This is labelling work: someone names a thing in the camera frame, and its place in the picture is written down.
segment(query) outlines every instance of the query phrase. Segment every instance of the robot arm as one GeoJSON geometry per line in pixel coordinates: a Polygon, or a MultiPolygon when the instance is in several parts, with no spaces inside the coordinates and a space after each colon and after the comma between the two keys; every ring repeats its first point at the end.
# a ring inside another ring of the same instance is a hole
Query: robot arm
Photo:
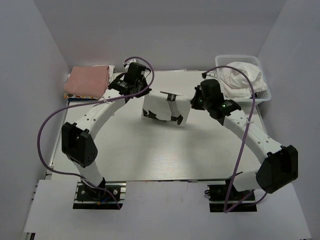
{"type": "MultiPolygon", "coordinates": [[[[132,95],[148,86],[144,77],[146,66],[135,61],[129,62],[128,65],[126,73],[120,74],[109,83],[108,89],[100,99],[106,100],[105,103],[95,105],[73,124],[66,122],[61,129],[62,152],[74,163],[85,179],[100,188],[105,187],[106,181],[101,176],[95,163],[98,149],[94,139],[108,119],[130,100],[129,98],[121,98],[107,101],[107,99],[132,95]]],[[[150,91],[149,88],[136,97],[142,97],[150,91]]],[[[97,199],[100,198],[101,194],[104,194],[104,192],[101,193],[101,191],[90,186],[88,188],[96,195],[97,199]]]]}
{"type": "MultiPolygon", "coordinates": [[[[245,113],[233,100],[225,100],[215,79],[207,79],[195,88],[191,107],[207,110],[213,119],[243,138],[248,124],[245,113]]],[[[263,189],[271,194],[298,177],[298,152],[293,146],[282,146],[250,123],[245,144],[257,156],[258,171],[238,174],[233,186],[238,192],[263,189]]]]}

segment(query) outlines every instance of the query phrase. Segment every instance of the white cloth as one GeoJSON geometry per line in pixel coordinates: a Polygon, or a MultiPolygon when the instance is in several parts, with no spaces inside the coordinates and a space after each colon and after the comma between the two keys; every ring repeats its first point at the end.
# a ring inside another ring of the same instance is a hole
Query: white cloth
{"type": "MultiPolygon", "coordinates": [[[[234,67],[242,71],[252,83],[255,93],[267,90],[267,85],[264,82],[262,71],[258,66],[240,61],[231,62],[227,66],[234,67]]],[[[224,87],[224,95],[229,99],[249,99],[253,95],[248,81],[236,70],[222,68],[220,80],[220,83],[224,87]]]]}
{"type": "Polygon", "coordinates": [[[176,93],[152,90],[144,96],[142,116],[184,125],[190,109],[189,98],[176,93]]]}

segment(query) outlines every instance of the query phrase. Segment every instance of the cable tie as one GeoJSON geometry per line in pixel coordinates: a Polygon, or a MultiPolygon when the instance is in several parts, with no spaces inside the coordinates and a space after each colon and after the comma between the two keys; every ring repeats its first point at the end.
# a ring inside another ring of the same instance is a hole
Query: cable tie
{"type": "Polygon", "coordinates": [[[254,120],[250,120],[250,121],[248,121],[248,119],[246,119],[246,121],[245,121],[245,125],[248,125],[248,124],[254,124],[255,123],[255,121],[254,120]]]}

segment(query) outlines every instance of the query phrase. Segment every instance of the black metal base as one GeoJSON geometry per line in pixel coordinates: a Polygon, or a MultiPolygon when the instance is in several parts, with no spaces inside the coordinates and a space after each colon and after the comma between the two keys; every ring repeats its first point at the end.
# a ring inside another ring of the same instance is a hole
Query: black metal base
{"type": "MultiPolygon", "coordinates": [[[[121,186],[120,185],[105,185],[105,189],[110,191],[117,202],[121,200],[121,186]]],[[[84,183],[78,186],[76,191],[73,209],[109,209],[118,210],[114,199],[106,192],[97,199],[97,195],[92,192],[92,189],[84,183]]]]}
{"type": "MultiPolygon", "coordinates": [[[[209,206],[210,213],[223,213],[224,212],[224,201],[226,199],[228,185],[208,185],[209,190],[204,193],[209,195],[209,206]]],[[[245,197],[250,191],[237,191],[234,187],[231,189],[229,202],[227,208],[230,208],[237,201],[245,197]]],[[[256,200],[255,194],[251,194],[243,203],[235,207],[231,212],[257,212],[256,205],[251,205],[250,202],[256,200]]]]}

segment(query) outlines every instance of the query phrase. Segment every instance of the white plastic basket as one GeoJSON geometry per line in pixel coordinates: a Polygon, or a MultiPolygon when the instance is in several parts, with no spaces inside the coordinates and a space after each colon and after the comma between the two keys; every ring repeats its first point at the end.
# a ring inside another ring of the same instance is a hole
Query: white plastic basket
{"type": "MultiPolygon", "coordinates": [[[[269,101],[271,99],[271,92],[268,86],[268,83],[266,81],[266,77],[264,75],[263,69],[261,67],[261,64],[259,62],[259,59],[256,58],[255,56],[249,56],[249,55],[219,55],[215,57],[215,65],[218,66],[226,66],[230,63],[233,62],[243,62],[243,63],[250,63],[253,65],[258,66],[261,71],[262,71],[262,76],[263,76],[263,80],[266,84],[266,90],[265,91],[260,91],[257,92],[256,95],[257,97],[255,98],[255,105],[258,105],[259,103],[265,102],[265,101],[269,101]]],[[[225,89],[223,87],[223,85],[221,84],[221,69],[217,69],[217,78],[218,81],[220,82],[220,86],[221,87],[221,91],[222,93],[225,92],[225,89]]],[[[242,106],[251,106],[252,105],[252,99],[248,99],[248,98],[232,98],[233,101],[235,101],[236,103],[242,105],[242,106]]]]}

